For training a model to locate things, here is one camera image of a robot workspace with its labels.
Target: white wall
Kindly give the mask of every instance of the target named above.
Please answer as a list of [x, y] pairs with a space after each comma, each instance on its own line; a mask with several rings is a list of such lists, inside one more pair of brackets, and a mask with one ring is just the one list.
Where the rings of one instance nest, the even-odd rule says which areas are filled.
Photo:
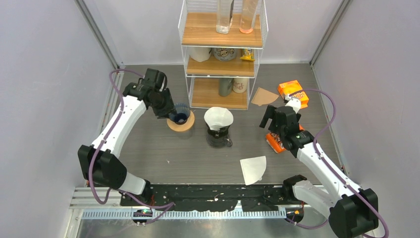
[[[114, 55], [129, 64], [182, 63], [182, 0], [85, 0]], [[309, 62], [341, 0], [266, 0], [263, 62]]]
[[112, 68], [74, 1], [2, 1], [0, 31], [0, 237], [62, 237]]
[[355, 0], [315, 64], [345, 167], [377, 193], [390, 237], [420, 233], [419, 12], [418, 0]]

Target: tall glass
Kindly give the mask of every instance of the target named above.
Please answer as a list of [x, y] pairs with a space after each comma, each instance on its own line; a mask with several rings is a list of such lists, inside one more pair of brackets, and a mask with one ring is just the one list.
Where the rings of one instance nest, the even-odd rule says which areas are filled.
[[233, 2], [234, 0], [217, 1], [216, 31], [218, 33], [227, 34], [230, 30], [233, 18]]
[[254, 30], [258, 1], [259, 0], [243, 0], [241, 21], [239, 23], [239, 30], [242, 33], [249, 34]]

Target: shelf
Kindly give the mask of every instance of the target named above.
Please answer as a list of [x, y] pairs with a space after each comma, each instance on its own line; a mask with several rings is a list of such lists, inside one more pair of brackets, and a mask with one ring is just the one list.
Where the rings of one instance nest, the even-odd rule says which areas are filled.
[[247, 109], [247, 92], [219, 96], [219, 80], [209, 78], [195, 78], [192, 107], [211, 108], [222, 107], [228, 109]]
[[233, 14], [233, 22], [228, 34], [216, 32], [216, 13], [189, 12], [185, 23], [183, 46], [209, 46], [209, 47], [263, 47], [261, 37], [260, 15], [255, 18], [255, 27], [252, 33], [244, 34], [239, 31], [241, 14]]
[[203, 62], [195, 61], [190, 57], [187, 65], [187, 74], [198, 74], [203, 77], [210, 75], [253, 78], [254, 62], [240, 59], [241, 55], [242, 51], [238, 50], [238, 56], [230, 61], [220, 61], [213, 55]]

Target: white metal shelf frame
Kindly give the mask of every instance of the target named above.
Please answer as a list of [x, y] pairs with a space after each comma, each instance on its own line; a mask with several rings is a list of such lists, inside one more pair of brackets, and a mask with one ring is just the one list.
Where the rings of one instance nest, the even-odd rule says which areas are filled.
[[[183, 35], [184, 35], [184, 29], [185, 24], [187, 22], [187, 15], [189, 12], [217, 12], [217, 0], [183, 0], [182, 8], [181, 8], [181, 14], [179, 17], [178, 22], [178, 32], [179, 32], [179, 38], [182, 42]], [[242, 0], [235, 0], [234, 6], [233, 6], [233, 12], [234, 13], [241, 13], [242, 12]], [[267, 23], [267, 12], [266, 12], [266, 6], [265, 6], [265, 0], [259, 0], [259, 4], [257, 7], [257, 14], [260, 15], [260, 24], [261, 24], [261, 38], [262, 38], [262, 47], [261, 48], [255, 48], [255, 47], [249, 47], [250, 49], [254, 49], [254, 76], [249, 77], [248, 86], [247, 86], [247, 109], [249, 106], [249, 102], [252, 96], [252, 93], [254, 91], [255, 81], [257, 79], [258, 70], [260, 67], [261, 57], [263, 55], [263, 48], [265, 45], [265, 41], [267, 39], [268, 35], [268, 23]], [[185, 73], [185, 81], [187, 86], [187, 92], [188, 92], [188, 99], [190, 103], [190, 107], [192, 107], [192, 99], [193, 99], [193, 92], [194, 92], [194, 80], [195, 78], [209, 78], [209, 80], [215, 80], [218, 78], [235, 78], [235, 77], [242, 77], [238, 75], [198, 75], [198, 74], [187, 74], [187, 67], [188, 67], [188, 61], [190, 59], [189, 56], [189, 48], [190, 47], [211, 47], [216, 48], [220, 46], [184, 46], [181, 44], [181, 51], [182, 51], [182, 57], [184, 62], [184, 73]]]

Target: orange package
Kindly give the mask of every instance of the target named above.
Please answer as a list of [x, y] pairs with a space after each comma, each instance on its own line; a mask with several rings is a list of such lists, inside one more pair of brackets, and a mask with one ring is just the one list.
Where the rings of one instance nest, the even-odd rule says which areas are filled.
[[280, 136], [277, 135], [276, 133], [272, 133], [272, 132], [268, 133], [267, 135], [265, 135], [265, 139], [266, 139], [267, 143], [273, 148], [273, 150], [277, 154], [286, 150], [283, 147], [283, 142], [280, 141]]
[[[293, 80], [293, 81], [286, 82], [286, 83], [280, 83], [278, 85], [277, 90], [280, 93], [281, 97], [284, 99], [284, 97], [287, 94], [291, 94], [291, 93], [294, 93], [296, 91], [302, 90], [302, 87], [297, 80]], [[300, 92], [300, 93], [291, 95], [291, 97], [296, 97], [301, 101], [301, 103], [302, 103], [301, 109], [308, 107], [309, 98], [308, 98], [308, 96], [306, 95], [305, 92]]]

